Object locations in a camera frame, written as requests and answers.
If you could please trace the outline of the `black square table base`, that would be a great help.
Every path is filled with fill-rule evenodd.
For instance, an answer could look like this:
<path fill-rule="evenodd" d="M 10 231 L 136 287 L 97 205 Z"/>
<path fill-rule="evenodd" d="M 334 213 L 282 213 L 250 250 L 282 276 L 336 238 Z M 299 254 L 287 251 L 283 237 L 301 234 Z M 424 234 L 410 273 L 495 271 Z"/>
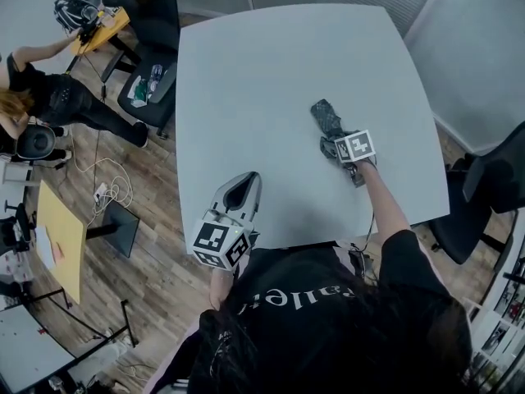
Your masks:
<path fill-rule="evenodd" d="M 103 238 L 116 252 L 129 258 L 138 227 L 139 218 L 113 200 L 103 212 L 102 225 L 86 231 L 86 240 Z"/>

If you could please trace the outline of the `white paper sheet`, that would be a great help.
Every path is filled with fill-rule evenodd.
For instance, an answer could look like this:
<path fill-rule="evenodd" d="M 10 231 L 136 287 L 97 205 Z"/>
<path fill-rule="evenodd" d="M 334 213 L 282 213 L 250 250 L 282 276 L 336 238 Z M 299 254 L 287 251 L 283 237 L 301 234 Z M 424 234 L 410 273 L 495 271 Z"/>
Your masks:
<path fill-rule="evenodd" d="M 36 250 L 44 266 L 47 269 L 53 269 L 55 267 L 53 248 L 45 226 L 35 228 L 35 239 Z"/>

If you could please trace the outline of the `black fabric office chair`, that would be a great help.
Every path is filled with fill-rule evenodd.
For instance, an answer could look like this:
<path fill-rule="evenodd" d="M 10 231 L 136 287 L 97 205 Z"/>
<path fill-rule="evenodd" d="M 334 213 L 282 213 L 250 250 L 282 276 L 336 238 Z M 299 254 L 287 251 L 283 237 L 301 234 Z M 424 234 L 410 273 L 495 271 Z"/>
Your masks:
<path fill-rule="evenodd" d="M 175 115 L 177 61 L 180 44 L 180 20 L 177 0 L 103 0 L 107 7 L 122 7 L 130 19 L 129 25 L 138 44 L 134 50 L 114 39 L 110 42 L 117 53 L 101 75 L 106 83 L 115 70 L 129 74 L 119 93 L 117 103 L 132 117 L 157 129 L 165 140 L 165 127 Z M 134 108 L 127 98 L 132 83 L 138 76 L 147 82 L 153 65 L 163 66 L 162 79 L 155 91 L 148 92 L 147 105 Z"/>

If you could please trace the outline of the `clear plastic bottle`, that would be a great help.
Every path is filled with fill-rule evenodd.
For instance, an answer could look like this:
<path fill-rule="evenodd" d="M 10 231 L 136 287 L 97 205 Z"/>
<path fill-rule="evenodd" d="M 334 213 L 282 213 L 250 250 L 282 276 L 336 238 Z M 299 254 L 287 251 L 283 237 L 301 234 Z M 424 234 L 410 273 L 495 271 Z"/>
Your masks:
<path fill-rule="evenodd" d="M 162 79 L 163 66 L 156 64 L 152 66 L 150 77 L 148 80 L 148 92 L 152 94 Z"/>

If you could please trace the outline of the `white shelf unit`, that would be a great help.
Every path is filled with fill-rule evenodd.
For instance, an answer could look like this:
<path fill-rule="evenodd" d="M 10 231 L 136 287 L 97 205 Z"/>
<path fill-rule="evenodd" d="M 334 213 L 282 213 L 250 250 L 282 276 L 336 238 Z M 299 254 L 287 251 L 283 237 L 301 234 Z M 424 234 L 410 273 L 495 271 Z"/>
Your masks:
<path fill-rule="evenodd" d="M 466 299 L 481 394 L 525 394 L 525 239 L 509 243 L 481 302 Z"/>

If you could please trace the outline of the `person's black shirt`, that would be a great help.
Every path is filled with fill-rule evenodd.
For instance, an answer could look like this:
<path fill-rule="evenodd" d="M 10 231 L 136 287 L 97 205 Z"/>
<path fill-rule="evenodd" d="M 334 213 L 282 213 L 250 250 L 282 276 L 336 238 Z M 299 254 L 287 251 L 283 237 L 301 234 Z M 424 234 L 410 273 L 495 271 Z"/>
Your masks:
<path fill-rule="evenodd" d="M 256 250 L 149 394 L 473 394 L 463 306 L 408 230 L 381 249 L 376 285 L 329 247 Z"/>

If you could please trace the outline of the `black backpack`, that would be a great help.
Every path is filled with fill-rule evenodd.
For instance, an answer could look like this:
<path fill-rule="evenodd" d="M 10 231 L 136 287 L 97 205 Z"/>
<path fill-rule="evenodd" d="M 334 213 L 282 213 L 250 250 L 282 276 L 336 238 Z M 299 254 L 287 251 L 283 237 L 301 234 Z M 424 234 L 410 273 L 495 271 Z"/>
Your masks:
<path fill-rule="evenodd" d="M 54 16 L 67 32 L 96 26 L 102 0 L 56 0 Z"/>

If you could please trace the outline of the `person's left forearm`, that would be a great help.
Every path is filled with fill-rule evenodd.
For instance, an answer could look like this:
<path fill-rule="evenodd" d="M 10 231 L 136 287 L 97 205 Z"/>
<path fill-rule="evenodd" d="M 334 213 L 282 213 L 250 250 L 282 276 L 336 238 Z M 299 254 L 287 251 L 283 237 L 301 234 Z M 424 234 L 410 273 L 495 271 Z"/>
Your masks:
<path fill-rule="evenodd" d="M 222 302 L 229 295 L 234 282 L 234 273 L 232 271 L 214 268 L 210 281 L 209 300 L 215 310 L 221 308 Z"/>

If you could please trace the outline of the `black round seat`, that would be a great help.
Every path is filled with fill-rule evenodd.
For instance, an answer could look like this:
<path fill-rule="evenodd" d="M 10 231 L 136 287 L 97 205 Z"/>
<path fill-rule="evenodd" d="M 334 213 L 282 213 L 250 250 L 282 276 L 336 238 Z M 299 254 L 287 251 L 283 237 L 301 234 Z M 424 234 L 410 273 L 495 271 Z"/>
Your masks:
<path fill-rule="evenodd" d="M 16 141 L 16 155 L 24 160 L 39 160 L 55 149 L 57 137 L 48 126 L 29 124 Z"/>

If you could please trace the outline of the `white crumpled paper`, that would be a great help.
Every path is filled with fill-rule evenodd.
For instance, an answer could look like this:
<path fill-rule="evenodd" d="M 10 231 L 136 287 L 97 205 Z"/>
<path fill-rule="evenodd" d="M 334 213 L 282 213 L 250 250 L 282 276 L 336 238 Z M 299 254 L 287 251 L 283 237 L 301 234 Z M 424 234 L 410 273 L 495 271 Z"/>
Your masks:
<path fill-rule="evenodd" d="M 132 83 L 128 91 L 127 98 L 134 108 L 141 108 L 147 105 L 148 84 L 145 79 L 138 76 Z"/>

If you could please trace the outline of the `black mesh office chair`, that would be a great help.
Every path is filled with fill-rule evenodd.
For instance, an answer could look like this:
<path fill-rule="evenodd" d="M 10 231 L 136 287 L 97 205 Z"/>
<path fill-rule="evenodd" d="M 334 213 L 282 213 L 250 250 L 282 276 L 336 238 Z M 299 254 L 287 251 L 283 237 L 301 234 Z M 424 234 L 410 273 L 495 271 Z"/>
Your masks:
<path fill-rule="evenodd" d="M 493 213 L 525 207 L 525 121 L 489 153 L 466 153 L 445 169 L 450 213 L 428 223 L 436 240 L 431 250 L 444 251 L 459 265 L 480 241 L 504 253 L 508 243 L 485 229 Z"/>

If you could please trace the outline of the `yellow round side table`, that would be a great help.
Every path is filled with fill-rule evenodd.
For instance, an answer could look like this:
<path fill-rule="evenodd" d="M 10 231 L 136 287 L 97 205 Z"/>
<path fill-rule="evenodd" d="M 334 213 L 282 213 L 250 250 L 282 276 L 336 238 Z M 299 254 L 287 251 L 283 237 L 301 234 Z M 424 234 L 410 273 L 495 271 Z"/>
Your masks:
<path fill-rule="evenodd" d="M 109 42 L 109 39 L 114 38 L 117 34 L 123 30 L 130 22 L 126 11 L 120 7 L 110 26 L 100 25 L 94 32 L 90 41 L 86 44 L 82 44 L 80 37 L 78 37 L 71 45 L 71 53 L 75 56 L 84 55 L 93 52 Z"/>

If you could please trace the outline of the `grey plaid cloth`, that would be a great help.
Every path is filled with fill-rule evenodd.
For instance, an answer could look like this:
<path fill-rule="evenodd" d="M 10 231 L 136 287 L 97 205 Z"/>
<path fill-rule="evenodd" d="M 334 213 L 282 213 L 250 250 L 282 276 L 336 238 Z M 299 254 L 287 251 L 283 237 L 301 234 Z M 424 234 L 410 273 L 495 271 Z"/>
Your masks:
<path fill-rule="evenodd" d="M 344 131 L 341 126 L 341 118 L 326 99 L 316 102 L 310 108 L 310 112 L 323 133 L 320 139 L 320 150 L 323 155 L 331 161 L 336 161 L 346 170 L 357 170 L 358 162 L 343 163 L 339 160 L 335 140 L 359 133 L 360 130 Z"/>

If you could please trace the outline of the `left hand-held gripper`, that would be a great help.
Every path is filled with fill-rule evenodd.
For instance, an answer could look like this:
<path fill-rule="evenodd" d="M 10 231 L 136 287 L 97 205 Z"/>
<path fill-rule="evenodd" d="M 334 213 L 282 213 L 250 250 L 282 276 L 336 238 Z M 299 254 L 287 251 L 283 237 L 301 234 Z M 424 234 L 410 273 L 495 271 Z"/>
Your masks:
<path fill-rule="evenodd" d="M 216 191 L 211 208 L 197 221 L 191 237 L 191 254 L 201 264 L 234 271 L 242 257 L 250 254 L 259 236 L 252 221 L 262 187 L 258 172 L 246 172 Z"/>

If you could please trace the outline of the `yellow rectangular table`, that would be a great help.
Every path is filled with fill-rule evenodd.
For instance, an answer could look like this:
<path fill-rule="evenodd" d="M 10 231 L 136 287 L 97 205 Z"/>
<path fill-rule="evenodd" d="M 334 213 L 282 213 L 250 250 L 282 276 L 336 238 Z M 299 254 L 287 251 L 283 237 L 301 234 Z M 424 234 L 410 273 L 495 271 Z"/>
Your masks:
<path fill-rule="evenodd" d="M 86 225 L 73 214 L 45 181 L 41 181 L 39 185 L 36 213 L 37 226 L 46 227 L 51 244 L 57 242 L 65 256 L 48 271 L 69 297 L 79 304 Z"/>

